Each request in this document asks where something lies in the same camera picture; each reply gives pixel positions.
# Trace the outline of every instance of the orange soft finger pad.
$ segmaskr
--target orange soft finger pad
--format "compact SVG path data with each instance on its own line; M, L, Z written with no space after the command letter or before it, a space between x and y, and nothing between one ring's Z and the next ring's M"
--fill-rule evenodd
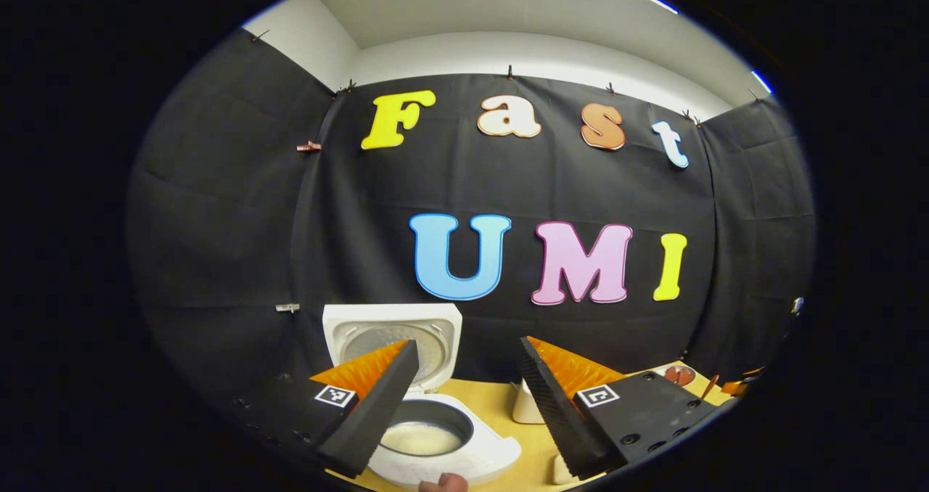
M573 403L574 394L578 390L589 389L598 385L617 382L625 376L610 367L594 363L583 356L577 356L570 350L564 350L561 347L555 347L551 343L543 340L537 340L535 337L527 336L532 346L535 347L541 360L545 362L548 369L552 371L554 378L561 386L561 390L568 399Z
M340 389L355 390L355 393L358 393L358 399L362 400L372 388L375 388L375 383L381 379L384 371L393 363L407 341L391 343L374 352L318 373L316 376L311 376L309 379Z

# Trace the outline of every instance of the letter m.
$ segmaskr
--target letter m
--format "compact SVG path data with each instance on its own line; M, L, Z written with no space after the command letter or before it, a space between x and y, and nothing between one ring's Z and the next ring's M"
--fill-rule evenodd
M626 246L633 230L625 225L611 224L600 230L597 243L590 254L574 226L566 221L547 221L539 224L535 234L545 241L545 259L541 268L541 287L532 293L532 303L557 305L565 300L561 290L561 274L568 282L574 301L581 301L594 278L597 286L590 293L595 303L614 303L625 300Z

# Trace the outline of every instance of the yellow letter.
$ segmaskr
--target yellow letter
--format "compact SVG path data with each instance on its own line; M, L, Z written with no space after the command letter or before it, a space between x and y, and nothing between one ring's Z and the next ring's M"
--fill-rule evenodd
M507 109L497 109L503 104ZM502 137L515 133L517 137L532 138L541 132L541 126L535 122L535 112L527 99L510 95L500 95L485 99L480 106L488 111L478 118L478 128L484 133Z
M664 234L661 237L664 247L664 267L661 269L661 281L655 290L655 301L673 300L681 294L677 287L677 277L681 273L681 256L687 247L687 238L683 234Z
M406 109L404 102L411 103ZM404 135L397 132L397 122L404 122L404 129L412 129L419 120L419 104L429 107L435 103L435 93L431 91L414 91L384 95L375 99L377 111L371 125L371 134L362 139L362 149L378 147L395 147L404 143Z

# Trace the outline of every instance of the white wall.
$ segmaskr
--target white wall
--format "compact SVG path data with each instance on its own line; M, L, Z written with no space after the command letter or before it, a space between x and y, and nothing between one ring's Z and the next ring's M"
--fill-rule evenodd
M243 25L330 89L409 76L513 73L606 88L706 120L732 105L702 86L633 55L557 36L444 33L360 49L319 0L282 0Z
M282 0L243 25L288 56L332 91L348 85L343 80L358 44L319 0Z
M660 65L587 42L534 33L471 32L421 36L362 49L343 82L409 76L494 73L538 76L606 88L706 120L732 105Z

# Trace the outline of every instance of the hand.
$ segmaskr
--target hand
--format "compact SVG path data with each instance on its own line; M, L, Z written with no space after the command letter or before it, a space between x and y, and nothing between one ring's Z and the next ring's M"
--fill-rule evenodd
M438 476L438 484L421 481L419 492L467 492L467 481L456 473L444 472Z

